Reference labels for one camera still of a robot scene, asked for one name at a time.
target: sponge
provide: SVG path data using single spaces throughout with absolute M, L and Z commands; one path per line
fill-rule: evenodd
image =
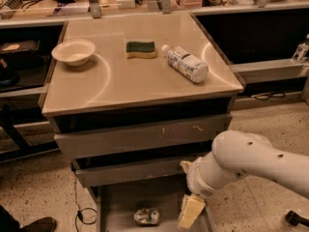
M 194 221 L 202 213 L 205 207 L 204 199 L 191 194 L 185 195 L 183 198 L 182 212 L 178 219 L 178 228 L 181 231 L 189 230 Z
M 128 42 L 126 58 L 155 58 L 155 42 Z

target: bottle label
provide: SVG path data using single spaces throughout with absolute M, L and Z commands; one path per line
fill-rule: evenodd
M 203 66 L 204 62 L 188 51 L 176 47 L 173 51 L 168 53 L 168 63 L 186 77 L 193 80 L 194 72 Z

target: table surface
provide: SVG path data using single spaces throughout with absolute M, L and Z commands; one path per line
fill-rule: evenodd
M 72 20 L 64 37 L 86 39 L 96 52 L 83 66 L 57 62 L 42 113 L 76 114 L 231 96 L 242 86 L 190 14 L 144 14 Z M 154 41 L 154 59 L 126 58 L 126 43 Z M 204 60 L 207 79 L 194 84 L 171 68 L 160 49 L 180 45 Z

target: object on floor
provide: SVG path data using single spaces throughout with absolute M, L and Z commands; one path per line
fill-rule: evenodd
M 155 42 L 128 42 L 126 58 L 155 58 Z
M 160 213 L 156 208 L 143 208 L 134 214 L 134 220 L 138 225 L 158 225 Z
M 299 216 L 293 211 L 289 211 L 285 217 L 286 221 L 292 226 L 298 226 L 298 224 L 305 225 L 309 227 L 309 219 Z
M 19 228 L 19 222 L 1 205 L 0 224 L 2 232 L 53 232 L 56 228 L 56 220 L 52 217 L 43 217 Z

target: person's foot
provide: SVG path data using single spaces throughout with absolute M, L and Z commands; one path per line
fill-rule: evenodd
M 52 217 L 44 217 L 24 226 L 21 232 L 53 232 L 56 228 L 56 221 Z

